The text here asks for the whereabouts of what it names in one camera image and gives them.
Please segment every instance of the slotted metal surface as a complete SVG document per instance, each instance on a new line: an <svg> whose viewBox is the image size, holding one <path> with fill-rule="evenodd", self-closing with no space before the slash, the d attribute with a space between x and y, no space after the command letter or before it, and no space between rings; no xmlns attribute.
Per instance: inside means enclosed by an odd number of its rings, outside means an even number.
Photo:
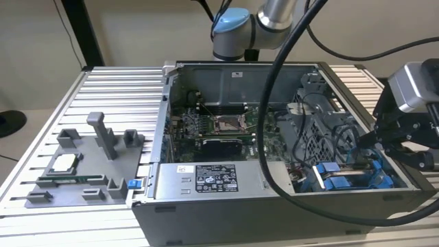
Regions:
<svg viewBox="0 0 439 247"><path fill-rule="evenodd" d="M351 65L333 66L342 81L367 110L374 110L382 85L367 70ZM91 135L86 125L90 111L106 113L106 124L121 134L138 129L146 135L138 176L149 174L150 151L162 93L162 69L149 67L95 68L84 73L55 110L32 142L12 175L0 188L0 246L149 246L137 218L126 205L59 208L24 208L32 181L42 175L58 148L56 135L63 128L78 128ZM425 173L439 188L439 175ZM429 205L437 195L423 206ZM439 214L398 227L377 228L361 236L337 236L261 244L229 246L438 246Z"/></svg>

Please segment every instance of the cable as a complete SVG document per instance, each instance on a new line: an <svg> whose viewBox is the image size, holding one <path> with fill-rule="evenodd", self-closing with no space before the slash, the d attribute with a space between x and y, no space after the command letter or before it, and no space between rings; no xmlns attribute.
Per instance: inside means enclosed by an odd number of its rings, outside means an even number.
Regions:
<svg viewBox="0 0 439 247"><path fill-rule="evenodd" d="M78 63L80 64L80 69L83 69L83 63L82 63L80 58L78 57L76 50L75 50L75 46L74 46L74 41L72 41L72 38L71 38L70 32L68 32L68 30L67 30L66 23L64 23L64 20L63 20L63 16L62 16L62 13L60 13L60 9L58 8L58 4L56 4L56 1L55 1L55 0L54 0L54 4L55 4L55 8L56 8L56 12L58 12L58 16L60 17L60 20L62 20L62 23L63 23L63 27L64 27L64 30L66 30L67 35L68 35L70 45L71 45L71 48L72 48L72 50L74 50L74 54L75 54L75 57L76 57Z"/></svg>
<svg viewBox="0 0 439 247"><path fill-rule="evenodd" d="M358 139L359 139L359 133L358 133L358 130L357 130L355 126L354 126L354 125L350 125L350 126L345 127L345 128L341 130L341 132L338 133L338 135L337 135L337 139L335 139L335 142L334 142L334 156L333 156L333 160L334 160L334 161L335 161L335 159L337 159L337 152L335 152L335 149L337 149L337 147L338 147L338 143L339 143L339 141L341 141L341 139L342 139L342 136L343 136L345 132L347 132L349 130L351 130L353 133L354 133L354 142L355 142L355 146L357 146Z"/></svg>
<svg viewBox="0 0 439 247"><path fill-rule="evenodd" d="M306 112L305 112L305 103L313 108L311 104L307 103L305 101L305 98L309 96L309 95L313 95L313 94L319 94L319 95L323 95L322 93L318 93L318 92L311 92L309 94L306 94L301 99L299 99L299 103L302 103L302 124L301 124L301 129L299 129L299 133L298 133L298 139L295 141L295 144L294 144L294 148L293 148L293 155L294 155L294 158L295 160L301 163L301 165L303 167L309 167L309 168L313 168L311 165L309 165L309 163L306 163L305 160L299 159L298 157L298 154L297 154L297 150L298 150L298 146L299 146L299 142L303 138L303 132L305 132L305 125L306 125L306 118L307 118L307 115L306 115Z"/></svg>
<svg viewBox="0 0 439 247"><path fill-rule="evenodd" d="M282 68L282 65L286 61L286 58L289 56L289 53L295 46L301 35L303 34L306 27L311 23L315 15L323 8L325 4L327 3L329 0L317 0L314 5L311 6L310 10L305 13L302 19L299 20L290 36L289 39L285 42L285 45L281 48L281 51L278 53L277 59L274 61L274 65L270 68L269 71L269 76L267 76L267 81L266 85L262 91L262 97L261 97L261 103L259 103L259 114L258 114L258 150L259 150L259 162L261 162L261 168L262 172L265 175L265 178L269 182L270 187L273 190L278 193L278 195L285 198L291 204L294 204L297 207L302 208L303 210L307 210L309 212L326 217L329 219L345 222L345 223L351 223L351 224L358 224L358 225L369 225L369 226L397 226L397 225L403 225L409 224L411 222L418 221L422 218L426 218L430 216L433 213L435 213L439 210L439 199L435 200L429 206L426 206L423 209L418 210L417 212L398 218L393 219L362 219L362 218L353 218L349 216L342 216L338 214L334 214L331 212L327 212L317 207L313 207L295 199L278 185L271 173L270 173L270 168L267 164L267 158L265 155L265 150L263 150L263 130L265 130L265 120L266 120L266 114L267 114L267 105L269 105L269 99L270 95L274 89L275 81L279 75L279 71Z"/></svg>
<svg viewBox="0 0 439 247"><path fill-rule="evenodd" d="M214 14L213 14L211 8L209 7L206 0L193 0L193 1L199 2L199 4L202 5L202 7L207 13L209 18L211 19L211 22L214 22Z"/></svg>
<svg viewBox="0 0 439 247"><path fill-rule="evenodd" d="M298 139L295 141L295 144L294 144L294 149L293 149L293 155L294 155L294 158L295 160L301 163L301 165L303 167L309 167L310 169L313 168L313 166L309 165L309 163L306 163L302 159L299 159L298 157L298 154L297 154L297 150L298 150L298 145L299 145L299 142L301 142L301 139L303 137L303 131L305 131L305 125L306 125L306 121L307 121L307 115L305 113L305 107L303 107L303 103L302 103L302 123L301 123L301 129L299 129L299 133L298 133Z"/></svg>
<svg viewBox="0 0 439 247"><path fill-rule="evenodd" d="M309 10L309 7L310 7L310 2L311 0L307 0L306 4L305 4L305 11L307 12ZM315 44L318 45L318 47L325 50L329 54L331 54L333 56L338 57L338 58L342 58L345 60L350 60L350 61L358 61L358 62L363 62L363 61L371 61L371 60L375 60L375 59L379 59L379 58L383 58L402 50L406 50L409 48L413 48L418 45L423 45L423 44L429 44L431 42L438 42L439 41L439 37L431 37L431 38L426 38L426 39L422 39L422 40L418 40L418 41L414 41L409 44L405 44L402 46L398 46L379 54L375 54L375 55L371 55L371 56L367 56L367 57L351 57L351 56L346 56L338 52L335 52L334 50L331 50L321 41L319 39L317 38L313 30L311 30L311 26L309 25L307 26L307 31L309 31L309 34L310 34L310 37L313 39L313 41L315 42Z"/></svg>
<svg viewBox="0 0 439 247"><path fill-rule="evenodd" d="M12 161L16 161L16 162L19 162L19 160L18 160L18 159L15 159L15 158L11 158L11 157L7 157L7 156L4 156L4 155L2 155L2 154L0 154L0 157L2 157L2 158L7 158L8 160L12 160Z"/></svg>
<svg viewBox="0 0 439 247"><path fill-rule="evenodd" d="M226 3L225 2L226 2L226 0L223 0L223 2L222 2L222 5L221 5L219 10L218 10L218 14L214 18L214 24L211 26L211 40L213 41L214 41L214 28L218 25L218 22L221 21L221 18L223 16L223 14L226 13L226 10L229 9L229 6L233 3L233 0L227 0L227 2Z"/></svg>

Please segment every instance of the white wall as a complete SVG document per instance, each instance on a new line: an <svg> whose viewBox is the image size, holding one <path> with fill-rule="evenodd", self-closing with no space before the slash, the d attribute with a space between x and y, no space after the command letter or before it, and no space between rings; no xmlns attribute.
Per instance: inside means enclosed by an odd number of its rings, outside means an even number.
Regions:
<svg viewBox="0 0 439 247"><path fill-rule="evenodd" d="M235 0L233 7L255 12L263 2ZM217 11L221 0L209 3ZM107 65L161 66L165 60L213 58L211 23L197 2L87 0L86 4ZM331 0L313 28L334 50L366 56L439 36L438 12L438 0ZM0 23L0 109L52 108L79 73L52 0L0 0ZM266 50L261 59L273 60L275 54ZM439 57L439 43L363 64L387 76L406 61L430 57ZM289 59L353 63L326 54L307 34Z"/></svg>
<svg viewBox="0 0 439 247"><path fill-rule="evenodd" d="M52 0L0 0L0 110L54 108L79 71Z"/></svg>

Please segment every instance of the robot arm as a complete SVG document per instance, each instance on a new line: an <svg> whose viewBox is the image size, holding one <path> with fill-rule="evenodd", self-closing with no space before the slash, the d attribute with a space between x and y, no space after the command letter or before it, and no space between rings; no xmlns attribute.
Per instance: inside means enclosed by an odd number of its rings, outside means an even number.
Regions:
<svg viewBox="0 0 439 247"><path fill-rule="evenodd" d="M285 42L294 22L297 0L269 0L257 14L229 8L214 28L214 56L235 61L246 49L277 49Z"/></svg>
<svg viewBox="0 0 439 247"><path fill-rule="evenodd" d="M393 159L421 171L433 170L433 154L414 152L402 143L439 149L439 59L407 63L393 74L374 116L375 130L361 137L358 147L379 143Z"/></svg>

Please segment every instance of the green circuit board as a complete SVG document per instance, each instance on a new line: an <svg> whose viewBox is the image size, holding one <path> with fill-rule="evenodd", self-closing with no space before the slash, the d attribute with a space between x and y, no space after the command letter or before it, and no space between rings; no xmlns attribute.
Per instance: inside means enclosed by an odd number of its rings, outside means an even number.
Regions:
<svg viewBox="0 0 439 247"><path fill-rule="evenodd" d="M225 157L225 161L257 160L259 151L257 147L257 125L258 125L258 108L249 107L249 110L241 115L197 115L193 114L190 120L178 124L178 128L191 126L197 122L197 131L177 130L175 136L175 156L178 162L201 162L199 156L203 152L206 140L241 140L242 151ZM287 152L286 143L279 133L274 112L269 112L265 125L265 152L269 161L291 162Z"/></svg>

